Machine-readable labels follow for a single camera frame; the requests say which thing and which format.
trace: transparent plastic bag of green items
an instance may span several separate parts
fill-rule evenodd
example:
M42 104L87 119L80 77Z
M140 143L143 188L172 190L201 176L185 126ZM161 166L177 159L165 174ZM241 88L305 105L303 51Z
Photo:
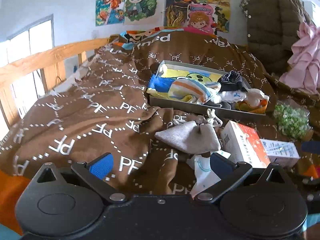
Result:
M273 116L277 121L278 130L292 138L301 139L311 129L309 111L292 99L278 101Z

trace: bed rail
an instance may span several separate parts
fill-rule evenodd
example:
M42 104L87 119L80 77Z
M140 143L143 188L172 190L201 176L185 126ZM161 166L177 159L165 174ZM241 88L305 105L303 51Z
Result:
M0 68L0 110L8 128L20 119L11 91L11 84L14 81L40 69L44 91L47 93L66 79L64 67L64 60L66 58L78 55L79 65L81 65L87 58L87 51L97 49L111 42L117 36L112 35L109 38L81 41L54 47L53 49L17 60Z

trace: qr code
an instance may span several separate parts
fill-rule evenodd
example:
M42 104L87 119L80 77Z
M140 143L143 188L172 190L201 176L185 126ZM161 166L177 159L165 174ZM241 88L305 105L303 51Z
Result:
M223 140L224 140L224 144L227 144L228 141L230 141L229 135L227 134Z

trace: open cardboard box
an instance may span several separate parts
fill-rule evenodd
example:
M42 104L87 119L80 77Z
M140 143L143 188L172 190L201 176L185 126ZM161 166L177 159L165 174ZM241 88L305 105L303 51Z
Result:
M212 68L164 60L160 63L156 76L161 76L168 69L174 70L174 71L176 70L182 70L186 72L191 71L193 73L195 73L195 70L196 70L197 73L198 72L206 73L208 76L213 76L214 79L216 79L216 80L212 80L214 82L217 81L220 78L220 76L227 74L227 72L215 70ZM249 83L244 77L242 77L242 82L245 88L247 89L251 88L251 86L249 85ZM229 118L234 120L251 120L254 122L259 122L266 118L265 114L254 114L254 113L241 112L236 110L228 110L228 109L218 108L214 106L197 105L197 104L180 102L180 101L175 101L175 100L170 100L165 98L156 98L156 97L153 97L152 95L150 95L149 97L149 104L151 106L159 106L162 108L173 108L176 110L181 110L188 113L195 113L195 114L201 114L201 115L206 115L207 109L210 108L210 109L215 109L215 113L218 117Z

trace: pink ruffled fabric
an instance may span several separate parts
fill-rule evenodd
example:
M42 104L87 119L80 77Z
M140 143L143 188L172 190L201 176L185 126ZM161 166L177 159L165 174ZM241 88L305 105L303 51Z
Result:
M320 87L320 28L301 23L297 31L300 40L291 47L293 55L288 60L289 72L280 82L308 94L319 94Z

